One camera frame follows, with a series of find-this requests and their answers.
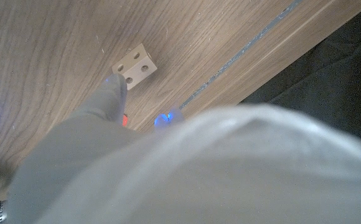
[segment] gray sleeve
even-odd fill
[[[35,223],[82,170],[140,137],[121,126],[125,99],[124,78],[111,75],[48,133],[15,174],[7,200],[9,223]]]

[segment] metal strip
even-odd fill
[[[245,52],[250,49],[257,41],[259,41],[269,30],[271,30],[278,22],[284,19],[293,9],[297,7],[303,0],[295,0],[291,3],[281,14],[275,17],[258,35],[256,35],[248,44],[246,44],[235,56],[233,56],[222,68],[212,76],[208,82],[204,83],[198,90],[196,90],[179,109],[183,109],[188,103],[190,103],[198,94],[208,87],[215,79],[217,79],[224,71],[226,71],[237,59],[239,59]]]

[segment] wooden block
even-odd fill
[[[113,73],[120,73],[125,77],[127,89],[130,90],[156,71],[157,67],[151,60],[149,53],[144,49],[143,44],[139,44],[113,65],[112,69]]]

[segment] hole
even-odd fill
[[[147,66],[147,65],[143,65],[142,66],[142,72],[145,72],[145,71],[147,71],[149,69],[149,67]]]
[[[117,71],[122,71],[124,69],[124,65],[119,65]]]
[[[128,84],[132,83],[133,82],[133,78],[129,77],[129,78],[126,78],[125,80]]]

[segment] wooden surface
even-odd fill
[[[23,158],[143,43],[158,70],[128,92],[129,127],[181,105],[293,0],[0,0],[0,199]],[[182,112],[235,105],[361,11],[303,0]]]

